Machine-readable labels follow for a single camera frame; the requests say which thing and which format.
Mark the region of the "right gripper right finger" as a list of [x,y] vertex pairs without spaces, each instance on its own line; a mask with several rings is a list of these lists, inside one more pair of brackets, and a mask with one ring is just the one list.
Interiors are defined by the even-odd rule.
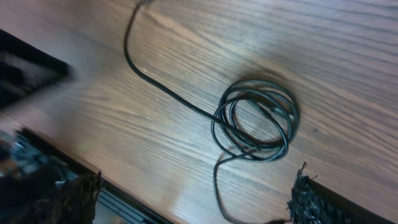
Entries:
[[307,224],[393,224],[297,171],[291,199],[287,202],[293,223]]

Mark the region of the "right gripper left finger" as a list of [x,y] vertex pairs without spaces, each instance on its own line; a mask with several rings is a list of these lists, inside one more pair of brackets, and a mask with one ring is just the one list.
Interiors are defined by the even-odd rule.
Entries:
[[1,178],[1,223],[92,223],[103,189],[100,173],[83,174],[39,193],[34,181]]

